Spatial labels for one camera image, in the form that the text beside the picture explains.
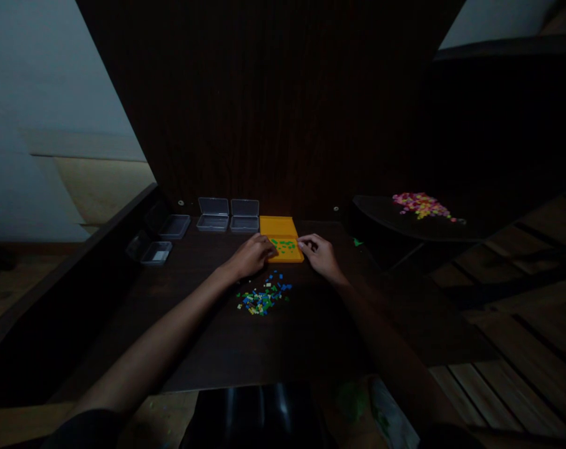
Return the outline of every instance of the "white wall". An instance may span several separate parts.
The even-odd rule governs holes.
[[[21,128],[134,135],[74,0],[0,0],[0,113]]]
[[[0,0],[0,241],[84,240],[20,128],[134,138],[74,0]]]
[[[0,116],[0,241],[83,241],[14,128]]]
[[[466,0],[439,49],[538,34],[555,0]]]

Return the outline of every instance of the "wooden wall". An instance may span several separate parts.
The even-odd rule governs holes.
[[[330,219],[407,187],[406,124],[463,0],[77,3],[173,207]]]

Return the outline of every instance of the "orange tray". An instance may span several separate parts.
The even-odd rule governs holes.
[[[268,237],[278,255],[270,258],[271,263],[301,263],[303,253],[297,244],[297,231],[293,217],[260,215],[260,233]]]

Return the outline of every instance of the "pile of colorful beads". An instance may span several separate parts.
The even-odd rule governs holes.
[[[418,220],[421,220],[426,216],[433,215],[449,218],[453,223],[457,221],[457,219],[451,216],[451,212],[449,212],[449,210],[443,206],[439,200],[428,196],[424,192],[405,192],[400,195],[393,195],[393,202],[403,206],[403,210],[399,212],[400,214],[413,211],[416,215],[418,215]]]
[[[276,273],[271,274],[266,282],[264,283],[265,290],[263,292],[257,292],[254,289],[252,292],[237,293],[237,297],[243,297],[241,304],[237,305],[237,309],[241,309],[244,305],[248,312],[252,315],[264,316],[268,315],[268,309],[274,307],[276,301],[283,297],[283,292],[286,290],[291,290],[293,287],[291,284],[281,284],[283,280],[283,275],[278,274],[278,279],[274,280]],[[290,301],[288,296],[285,296],[285,301]]]

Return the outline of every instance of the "small plastic container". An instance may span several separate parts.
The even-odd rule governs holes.
[[[260,231],[258,200],[231,200],[231,212],[231,232],[255,234]]]
[[[198,198],[202,216],[197,228],[203,232],[225,232],[228,226],[228,200],[226,198]]]
[[[145,231],[139,231],[133,240],[127,245],[125,252],[135,262],[141,265],[164,265],[170,250],[172,249],[171,242],[153,242]]]
[[[145,215],[147,226],[166,240],[182,239],[191,223],[189,215],[173,215],[160,201]]]

